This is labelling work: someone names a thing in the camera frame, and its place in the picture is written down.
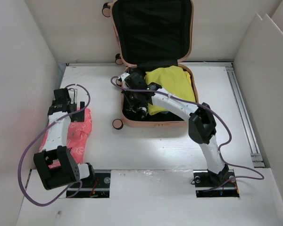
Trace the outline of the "lime green cloth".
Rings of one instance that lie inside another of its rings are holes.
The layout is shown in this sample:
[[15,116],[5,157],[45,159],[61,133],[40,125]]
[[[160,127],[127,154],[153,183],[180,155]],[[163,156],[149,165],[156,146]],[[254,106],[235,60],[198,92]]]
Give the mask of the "lime green cloth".
[[167,114],[169,113],[169,111],[163,107],[148,104],[148,114],[149,115],[155,115],[158,113]]

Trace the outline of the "black white patterned garment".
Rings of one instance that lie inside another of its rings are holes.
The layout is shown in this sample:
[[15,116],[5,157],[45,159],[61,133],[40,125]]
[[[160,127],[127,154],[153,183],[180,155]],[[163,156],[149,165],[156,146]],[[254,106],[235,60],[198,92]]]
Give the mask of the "black white patterned garment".
[[131,92],[124,92],[123,113],[133,121],[142,121],[147,116],[147,105],[135,99]]

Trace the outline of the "aluminium rail frame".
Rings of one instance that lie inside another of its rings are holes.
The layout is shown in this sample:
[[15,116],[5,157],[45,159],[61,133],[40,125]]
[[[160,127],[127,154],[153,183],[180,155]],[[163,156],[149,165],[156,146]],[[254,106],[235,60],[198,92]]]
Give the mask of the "aluminium rail frame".
[[246,105],[242,97],[242,93],[241,93],[237,78],[235,76],[232,62],[229,62],[225,68],[226,68],[228,79],[229,79],[229,82],[232,88],[234,99],[238,107],[238,111],[239,111],[240,118],[242,121],[243,131],[244,131],[244,134],[247,140],[247,144],[250,149],[250,156],[253,162],[253,166],[255,168],[265,168],[266,166],[262,158],[252,124],[250,122],[250,118],[249,118],[249,115],[246,109]]

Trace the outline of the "pink tissue pack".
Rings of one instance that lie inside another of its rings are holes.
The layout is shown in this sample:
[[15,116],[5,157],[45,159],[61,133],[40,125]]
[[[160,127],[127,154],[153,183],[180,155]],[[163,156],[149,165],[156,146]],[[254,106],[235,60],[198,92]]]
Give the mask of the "pink tissue pack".
[[66,146],[77,164],[83,163],[86,141],[92,131],[91,110],[84,110],[84,122],[72,122],[68,127]]

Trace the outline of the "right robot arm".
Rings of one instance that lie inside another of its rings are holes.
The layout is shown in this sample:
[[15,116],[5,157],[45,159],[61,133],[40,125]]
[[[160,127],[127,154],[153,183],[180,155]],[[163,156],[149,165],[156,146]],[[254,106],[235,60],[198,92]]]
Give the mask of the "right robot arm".
[[195,102],[183,100],[155,82],[148,85],[137,72],[123,73],[120,79],[125,89],[135,90],[132,92],[134,99],[165,108],[188,122],[188,135],[201,147],[207,162],[210,183],[218,186],[225,181],[228,166],[220,157],[216,141],[216,121],[208,104],[197,105]]

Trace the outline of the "pink suitcase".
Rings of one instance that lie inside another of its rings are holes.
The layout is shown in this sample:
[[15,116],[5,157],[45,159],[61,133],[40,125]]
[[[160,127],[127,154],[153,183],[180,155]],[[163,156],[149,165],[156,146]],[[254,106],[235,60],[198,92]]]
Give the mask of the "pink suitcase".
[[[191,75],[193,91],[198,93],[193,73],[180,64],[190,55],[194,4],[192,0],[114,0],[106,2],[102,14],[112,19],[119,53],[115,63],[126,66],[125,72],[145,72],[179,66]],[[158,113],[142,121],[133,121],[123,113],[124,91],[121,91],[121,118],[114,119],[115,129],[126,124],[136,128],[176,128],[186,122],[175,114]]]

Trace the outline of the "yellow cloth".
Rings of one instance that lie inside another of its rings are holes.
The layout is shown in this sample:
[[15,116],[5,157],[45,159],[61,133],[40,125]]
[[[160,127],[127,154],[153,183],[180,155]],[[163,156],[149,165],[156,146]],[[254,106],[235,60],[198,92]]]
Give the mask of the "yellow cloth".
[[160,85],[178,98],[192,102],[196,101],[191,75],[181,67],[170,66],[146,72],[145,81],[147,84],[154,82]]

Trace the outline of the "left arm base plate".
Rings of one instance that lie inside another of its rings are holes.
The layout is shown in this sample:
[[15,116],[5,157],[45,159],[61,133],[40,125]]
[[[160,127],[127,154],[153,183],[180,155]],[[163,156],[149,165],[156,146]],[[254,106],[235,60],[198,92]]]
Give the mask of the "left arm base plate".
[[93,181],[84,181],[82,188],[76,194],[79,184],[72,185],[67,189],[66,197],[71,198],[109,198],[110,195],[110,170],[95,170],[95,179]]

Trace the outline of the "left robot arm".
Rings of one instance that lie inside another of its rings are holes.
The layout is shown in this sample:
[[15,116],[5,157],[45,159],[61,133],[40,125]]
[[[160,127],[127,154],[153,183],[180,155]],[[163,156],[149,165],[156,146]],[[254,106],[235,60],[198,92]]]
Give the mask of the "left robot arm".
[[50,128],[33,156],[35,167],[45,189],[51,190],[81,182],[92,186],[96,176],[90,163],[83,163],[88,136],[92,131],[90,109],[77,103],[77,89],[54,90],[48,110]]

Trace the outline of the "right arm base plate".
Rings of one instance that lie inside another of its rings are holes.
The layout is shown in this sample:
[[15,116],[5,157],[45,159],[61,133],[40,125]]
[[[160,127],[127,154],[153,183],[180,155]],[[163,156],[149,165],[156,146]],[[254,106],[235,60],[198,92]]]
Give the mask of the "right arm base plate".
[[216,184],[210,180],[207,170],[194,170],[191,184],[195,186],[197,198],[239,198],[240,194],[236,182],[227,182],[224,184],[227,179],[234,176],[234,170],[230,169],[225,179],[219,184]]

